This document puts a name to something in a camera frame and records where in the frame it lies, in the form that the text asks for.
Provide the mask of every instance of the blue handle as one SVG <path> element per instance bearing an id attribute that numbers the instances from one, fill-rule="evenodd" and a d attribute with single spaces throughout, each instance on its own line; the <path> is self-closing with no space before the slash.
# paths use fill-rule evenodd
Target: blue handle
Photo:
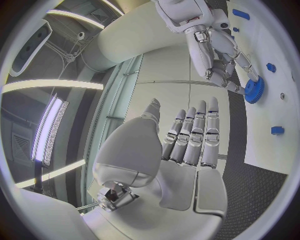
<path id="1" fill-rule="evenodd" d="M 233 13 L 233 15 L 236 15 L 238 17 L 250 20 L 250 15 L 246 12 L 239 11 L 239 10 L 236 10 L 236 9 L 232 9 L 232 13 Z"/>

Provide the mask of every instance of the blue gear wheel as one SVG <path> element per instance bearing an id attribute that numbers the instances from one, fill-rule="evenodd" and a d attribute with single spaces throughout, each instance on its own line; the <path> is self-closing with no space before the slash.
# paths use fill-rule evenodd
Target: blue gear wheel
<path id="1" fill-rule="evenodd" d="M 245 100 L 250 104 L 255 104 L 262 97 L 265 90 L 265 81 L 261 76 L 258 76 L 258 81 L 249 81 L 245 87 Z"/>

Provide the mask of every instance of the blue gear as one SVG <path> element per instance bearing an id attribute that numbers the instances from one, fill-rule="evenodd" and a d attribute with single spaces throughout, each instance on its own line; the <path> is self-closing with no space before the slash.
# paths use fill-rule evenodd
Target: blue gear
<path id="1" fill-rule="evenodd" d="M 261 76 L 258 76 L 258 81 L 249 81 L 245 87 L 245 100 L 250 104 L 255 104 L 262 97 L 265 90 L 265 81 Z"/>

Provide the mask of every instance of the white wall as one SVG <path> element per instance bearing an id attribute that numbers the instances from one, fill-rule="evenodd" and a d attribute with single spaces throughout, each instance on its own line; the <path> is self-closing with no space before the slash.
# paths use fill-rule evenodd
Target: white wall
<path id="1" fill-rule="evenodd" d="M 194 66 L 190 67 L 190 56 L 186 44 L 145 53 L 125 121 L 141 115 L 150 100 L 157 98 L 161 105 L 159 139 L 163 141 L 177 112 L 180 109 L 188 110 L 189 84 L 141 82 L 177 80 L 206 82 L 206 79 L 197 75 Z M 230 132 L 228 92 L 220 87 L 191 84 L 190 107 L 196 108 L 200 100 L 208 102 L 212 96 L 216 97 L 219 102 L 219 154 L 227 155 Z"/>

